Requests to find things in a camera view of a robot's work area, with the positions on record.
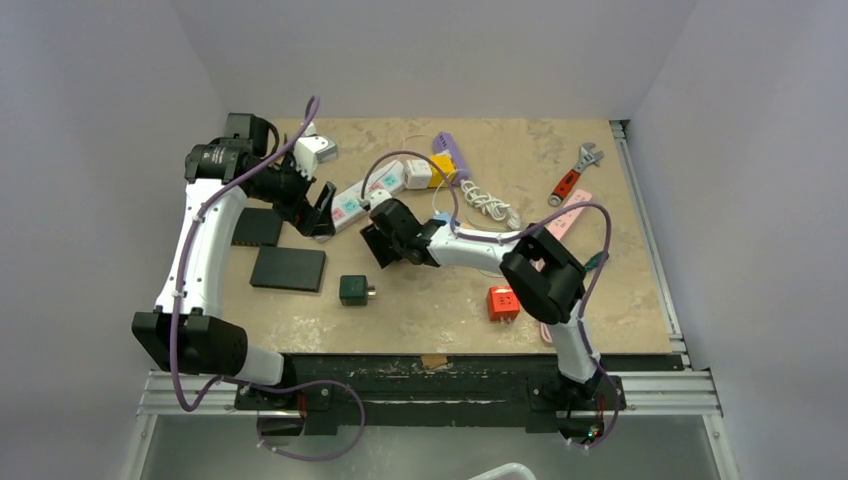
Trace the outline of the white power strip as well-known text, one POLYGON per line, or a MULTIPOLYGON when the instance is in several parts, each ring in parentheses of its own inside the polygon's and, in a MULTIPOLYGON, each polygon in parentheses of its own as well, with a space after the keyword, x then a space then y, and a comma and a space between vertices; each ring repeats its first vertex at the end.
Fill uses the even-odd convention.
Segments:
MULTIPOLYGON (((400 160, 392 160, 377 168, 368 178, 365 199, 376 190, 385 190, 389 195, 398 194, 405 189, 402 176, 403 163, 400 160)), ((361 197, 362 184, 362 181, 358 181, 334 196, 331 217, 337 233, 367 215, 361 197)))

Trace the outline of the green cube adapter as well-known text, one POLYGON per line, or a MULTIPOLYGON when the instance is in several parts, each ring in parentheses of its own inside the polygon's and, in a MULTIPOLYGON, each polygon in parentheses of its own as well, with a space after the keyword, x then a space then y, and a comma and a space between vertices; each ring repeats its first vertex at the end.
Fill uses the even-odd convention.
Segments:
POLYGON ((345 307, 366 306, 376 296, 376 288, 366 275, 342 275, 339 279, 338 298, 345 307))

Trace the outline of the black box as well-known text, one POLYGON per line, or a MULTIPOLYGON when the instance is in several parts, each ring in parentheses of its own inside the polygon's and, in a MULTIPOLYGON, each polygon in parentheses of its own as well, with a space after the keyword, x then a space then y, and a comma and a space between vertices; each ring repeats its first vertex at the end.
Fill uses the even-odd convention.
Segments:
POLYGON ((245 208, 232 235, 233 246, 275 247, 283 227, 283 219, 273 210, 245 208))
POLYGON ((249 283, 257 288, 317 293, 326 261, 322 250, 262 246, 249 283))

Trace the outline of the white cube adapter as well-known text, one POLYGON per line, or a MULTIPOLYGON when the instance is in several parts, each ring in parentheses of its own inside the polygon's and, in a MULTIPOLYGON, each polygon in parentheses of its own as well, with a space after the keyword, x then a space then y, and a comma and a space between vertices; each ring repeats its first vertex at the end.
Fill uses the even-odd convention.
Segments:
POLYGON ((426 160, 407 160, 403 169, 403 182, 408 190, 423 190, 430 187, 433 170, 426 160))

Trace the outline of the yellow cube adapter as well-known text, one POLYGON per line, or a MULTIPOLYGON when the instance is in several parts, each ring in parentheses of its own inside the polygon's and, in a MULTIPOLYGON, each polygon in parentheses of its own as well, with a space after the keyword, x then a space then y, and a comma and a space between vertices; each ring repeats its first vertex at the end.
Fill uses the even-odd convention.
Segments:
POLYGON ((455 165, 453 163, 453 159, 449 154, 434 154, 430 156, 430 161, 432 165, 431 169, 431 179, 428 181, 428 188, 437 188, 443 183, 442 175, 439 173, 441 170, 448 178, 451 177, 451 174, 456 170, 455 165))

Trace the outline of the purple socket base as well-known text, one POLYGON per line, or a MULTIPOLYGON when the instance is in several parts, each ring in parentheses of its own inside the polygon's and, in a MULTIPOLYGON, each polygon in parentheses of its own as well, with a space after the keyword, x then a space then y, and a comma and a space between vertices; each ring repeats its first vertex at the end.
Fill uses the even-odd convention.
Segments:
POLYGON ((470 167, 461 153, 453 136, 446 132, 439 132, 431 142, 431 149, 435 155, 449 156, 454 165, 452 172, 452 184, 459 186, 462 181, 471 177, 470 167))

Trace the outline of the red cube adapter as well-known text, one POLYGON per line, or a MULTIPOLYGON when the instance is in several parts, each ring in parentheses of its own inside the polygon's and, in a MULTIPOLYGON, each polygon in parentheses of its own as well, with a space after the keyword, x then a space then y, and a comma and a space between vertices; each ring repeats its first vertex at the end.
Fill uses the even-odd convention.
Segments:
POLYGON ((487 292, 487 313, 490 322, 511 323, 520 313, 520 303, 509 286, 494 286, 487 292))

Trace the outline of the pink power strip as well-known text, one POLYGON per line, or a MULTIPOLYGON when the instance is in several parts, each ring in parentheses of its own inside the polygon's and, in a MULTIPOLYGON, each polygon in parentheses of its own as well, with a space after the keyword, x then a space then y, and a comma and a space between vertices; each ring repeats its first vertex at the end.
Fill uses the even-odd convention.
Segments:
MULTIPOLYGON (((588 191, 582 189, 575 189, 568 199, 564 202, 563 207, 570 207, 571 205, 588 202, 592 199, 592 194, 588 191)), ((556 219, 552 220, 546 225, 547 230, 557 239, 562 240, 571 227, 575 224, 580 214, 582 213, 583 208, 575 208, 558 216, 556 219)))

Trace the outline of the red handled adjustable wrench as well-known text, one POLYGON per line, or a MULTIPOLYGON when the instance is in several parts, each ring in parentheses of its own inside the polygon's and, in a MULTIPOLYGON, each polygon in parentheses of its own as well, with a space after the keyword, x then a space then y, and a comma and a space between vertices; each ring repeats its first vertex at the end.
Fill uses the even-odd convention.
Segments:
POLYGON ((566 200, 582 173, 591 165, 598 165, 604 157, 604 152, 596 149, 592 142, 583 143, 579 149, 578 161, 557 183, 548 196, 548 204, 552 207, 560 206, 566 200))

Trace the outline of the light blue USB charger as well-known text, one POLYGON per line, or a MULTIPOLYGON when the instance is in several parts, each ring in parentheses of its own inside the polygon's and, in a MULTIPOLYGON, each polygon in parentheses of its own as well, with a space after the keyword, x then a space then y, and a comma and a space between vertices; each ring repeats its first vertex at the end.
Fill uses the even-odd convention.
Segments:
POLYGON ((452 217, 450 212, 438 212, 433 218, 435 220, 443 221, 446 225, 458 227, 460 223, 452 217))

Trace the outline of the green handled screwdriver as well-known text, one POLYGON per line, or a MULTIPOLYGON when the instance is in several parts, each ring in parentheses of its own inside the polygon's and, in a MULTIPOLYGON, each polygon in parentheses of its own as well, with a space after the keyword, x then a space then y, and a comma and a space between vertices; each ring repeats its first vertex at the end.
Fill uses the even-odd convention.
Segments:
POLYGON ((583 265, 584 271, 586 273, 597 270, 599 267, 605 265, 608 262, 609 253, 607 251, 599 251, 590 257, 583 265))

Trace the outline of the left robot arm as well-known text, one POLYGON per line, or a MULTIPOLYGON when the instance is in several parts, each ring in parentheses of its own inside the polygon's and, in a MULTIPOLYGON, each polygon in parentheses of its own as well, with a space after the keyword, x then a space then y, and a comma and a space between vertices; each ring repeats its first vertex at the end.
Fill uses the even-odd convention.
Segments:
POLYGON ((305 237, 335 232, 335 185, 326 183, 315 203, 307 193, 318 165, 337 157, 336 143, 312 123, 271 151, 268 141, 278 137, 267 120, 231 113, 222 136, 188 153, 175 257, 153 309, 135 314, 132 333, 161 370, 260 384, 260 397, 284 409, 298 395, 298 382, 284 373, 284 357, 250 344, 243 328, 221 317, 227 258, 248 199, 270 204, 305 237))

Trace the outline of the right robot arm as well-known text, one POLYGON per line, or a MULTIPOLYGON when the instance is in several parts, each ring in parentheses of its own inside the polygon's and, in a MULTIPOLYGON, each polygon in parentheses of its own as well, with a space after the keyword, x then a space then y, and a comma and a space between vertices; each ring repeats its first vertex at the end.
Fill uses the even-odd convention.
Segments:
POLYGON ((406 260, 414 265, 467 267, 499 273, 520 306, 547 325, 555 352, 564 399, 584 407, 601 391, 603 370, 586 325, 585 310, 595 289, 584 281, 583 264, 548 229, 548 224, 576 209, 605 207, 577 202, 523 231, 486 232, 458 227, 454 220, 421 223, 402 201, 372 200, 370 225, 361 234, 381 267, 406 260))

